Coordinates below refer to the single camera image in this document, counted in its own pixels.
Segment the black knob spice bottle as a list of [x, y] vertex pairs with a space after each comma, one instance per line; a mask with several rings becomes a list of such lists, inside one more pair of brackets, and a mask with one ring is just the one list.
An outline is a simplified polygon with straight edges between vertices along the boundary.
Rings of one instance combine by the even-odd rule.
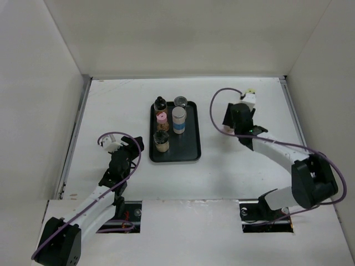
[[168, 113], [167, 102], [163, 97], [158, 96], [156, 98], [156, 100], [154, 101], [154, 111], [155, 111], [155, 114], [159, 114], [161, 112], [164, 112], [166, 114]]

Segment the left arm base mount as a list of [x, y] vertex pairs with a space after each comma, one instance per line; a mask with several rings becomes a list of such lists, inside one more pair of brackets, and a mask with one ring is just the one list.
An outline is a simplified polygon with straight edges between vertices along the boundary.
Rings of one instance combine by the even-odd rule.
[[114, 206], [115, 215], [99, 228], [98, 233], [140, 233], [143, 202], [126, 201], [120, 196]]

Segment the black knob grinder bottle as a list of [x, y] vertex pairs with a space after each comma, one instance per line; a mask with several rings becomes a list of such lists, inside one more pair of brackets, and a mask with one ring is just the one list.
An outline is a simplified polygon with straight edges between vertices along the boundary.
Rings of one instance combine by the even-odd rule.
[[169, 149], [169, 134], [164, 130], [158, 130], [153, 134], [156, 149], [159, 152], [167, 152]]

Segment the pink cap spice bottle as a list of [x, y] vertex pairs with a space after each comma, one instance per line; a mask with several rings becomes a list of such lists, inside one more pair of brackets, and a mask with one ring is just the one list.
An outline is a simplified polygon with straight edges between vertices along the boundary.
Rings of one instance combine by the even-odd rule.
[[157, 130], [169, 131], [168, 116], [165, 112], [159, 112], [156, 115]]

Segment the red label lid spice jar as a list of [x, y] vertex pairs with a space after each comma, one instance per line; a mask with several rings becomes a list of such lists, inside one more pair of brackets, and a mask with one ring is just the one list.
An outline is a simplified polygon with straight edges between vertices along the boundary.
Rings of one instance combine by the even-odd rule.
[[227, 133], [227, 134], [234, 134], [234, 129], [227, 126], [227, 125], [224, 125], [223, 128], [222, 128], [223, 132]]

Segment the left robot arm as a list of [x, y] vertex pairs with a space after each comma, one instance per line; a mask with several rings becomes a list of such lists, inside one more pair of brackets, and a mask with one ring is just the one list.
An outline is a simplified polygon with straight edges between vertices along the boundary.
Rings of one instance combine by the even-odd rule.
[[85, 240], [108, 220], [124, 216], [122, 194], [128, 179], [137, 170], [143, 138], [121, 134], [122, 143], [110, 151], [111, 160], [94, 191], [75, 209], [61, 218], [50, 218], [43, 227], [31, 259], [40, 265], [77, 265]]

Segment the yellow cap condiment bottle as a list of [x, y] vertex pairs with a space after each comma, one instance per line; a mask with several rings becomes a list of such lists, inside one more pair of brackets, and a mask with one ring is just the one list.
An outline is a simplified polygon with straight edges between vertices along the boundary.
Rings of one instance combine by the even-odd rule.
[[256, 90], [255, 89], [252, 89], [252, 88], [249, 88], [245, 91], [245, 94], [256, 94]]

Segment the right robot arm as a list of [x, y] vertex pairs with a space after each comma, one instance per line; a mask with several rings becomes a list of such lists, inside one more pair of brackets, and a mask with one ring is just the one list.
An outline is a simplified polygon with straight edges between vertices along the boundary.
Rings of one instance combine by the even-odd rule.
[[254, 112], [244, 103], [229, 103], [222, 124], [234, 130], [242, 145], [268, 157], [291, 175], [290, 186], [259, 197], [258, 215], [270, 219], [278, 209], [293, 206], [310, 209], [334, 196], [338, 186], [329, 162], [314, 152], [277, 144], [267, 129], [253, 124]]

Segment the silver lid blue label jar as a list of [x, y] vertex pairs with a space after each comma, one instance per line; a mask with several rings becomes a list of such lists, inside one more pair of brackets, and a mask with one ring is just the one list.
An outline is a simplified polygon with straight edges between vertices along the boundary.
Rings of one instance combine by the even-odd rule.
[[175, 107], [172, 110], [173, 131], [182, 134], [185, 131], [186, 111], [182, 107]]

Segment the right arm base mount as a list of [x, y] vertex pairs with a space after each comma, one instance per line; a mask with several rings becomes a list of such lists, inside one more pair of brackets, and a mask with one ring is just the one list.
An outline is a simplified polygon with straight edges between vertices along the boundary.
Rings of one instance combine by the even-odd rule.
[[258, 199], [239, 201], [242, 231], [244, 233], [293, 233], [289, 209], [272, 210], [265, 194]]

